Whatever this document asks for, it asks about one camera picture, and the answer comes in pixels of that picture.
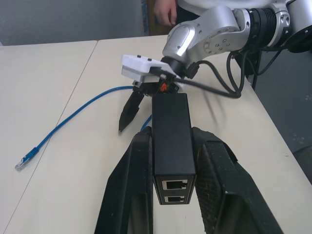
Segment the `pointed black left gripper finger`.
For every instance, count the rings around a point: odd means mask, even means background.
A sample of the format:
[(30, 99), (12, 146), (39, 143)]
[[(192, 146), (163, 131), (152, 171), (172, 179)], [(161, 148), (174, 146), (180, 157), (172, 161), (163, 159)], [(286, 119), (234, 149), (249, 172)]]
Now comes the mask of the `pointed black left gripper finger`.
[(127, 100), (118, 123), (118, 130), (122, 132), (135, 118), (137, 112), (139, 111), (139, 105), (144, 98), (144, 94), (138, 91), (133, 91)]

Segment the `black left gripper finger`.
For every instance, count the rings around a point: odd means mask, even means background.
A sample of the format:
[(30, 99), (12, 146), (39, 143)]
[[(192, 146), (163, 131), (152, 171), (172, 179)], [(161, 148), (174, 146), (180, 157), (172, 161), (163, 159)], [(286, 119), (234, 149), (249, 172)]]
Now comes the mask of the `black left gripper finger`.
[(192, 131), (195, 190), (205, 234), (284, 234), (230, 147), (210, 132)]
[(153, 234), (152, 129), (137, 133), (109, 176), (94, 234)]

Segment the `small black box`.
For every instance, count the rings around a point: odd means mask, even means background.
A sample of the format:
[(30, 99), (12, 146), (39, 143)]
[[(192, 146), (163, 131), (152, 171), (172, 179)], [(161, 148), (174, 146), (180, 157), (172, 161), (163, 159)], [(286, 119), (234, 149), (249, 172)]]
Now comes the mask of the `small black box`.
[(161, 205), (189, 204), (196, 179), (185, 93), (152, 98), (153, 176)]

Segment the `person's bare hand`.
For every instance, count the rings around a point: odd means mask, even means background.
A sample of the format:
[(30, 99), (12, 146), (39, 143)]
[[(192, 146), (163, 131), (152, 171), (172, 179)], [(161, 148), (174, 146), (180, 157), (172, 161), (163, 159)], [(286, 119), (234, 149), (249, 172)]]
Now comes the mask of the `person's bare hand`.
[(162, 25), (175, 26), (177, 18), (176, 0), (156, 0), (154, 14)]

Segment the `silver and black robot torso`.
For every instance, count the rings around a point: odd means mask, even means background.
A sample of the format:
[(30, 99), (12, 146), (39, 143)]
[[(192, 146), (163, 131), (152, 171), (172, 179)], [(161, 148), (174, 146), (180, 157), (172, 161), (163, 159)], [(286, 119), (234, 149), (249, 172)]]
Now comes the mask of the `silver and black robot torso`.
[(312, 50), (312, 0), (287, 0), (291, 35), (285, 47), (291, 53)]

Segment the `blue strip on wall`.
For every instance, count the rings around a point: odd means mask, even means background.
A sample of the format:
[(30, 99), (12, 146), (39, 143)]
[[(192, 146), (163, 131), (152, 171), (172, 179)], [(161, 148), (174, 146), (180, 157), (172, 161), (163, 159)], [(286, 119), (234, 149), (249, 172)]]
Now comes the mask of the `blue strip on wall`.
[(148, 15), (148, 4), (146, 0), (141, 1), (141, 10), (142, 10), (142, 23), (143, 23), (143, 31), (145, 36), (149, 36), (149, 15)]

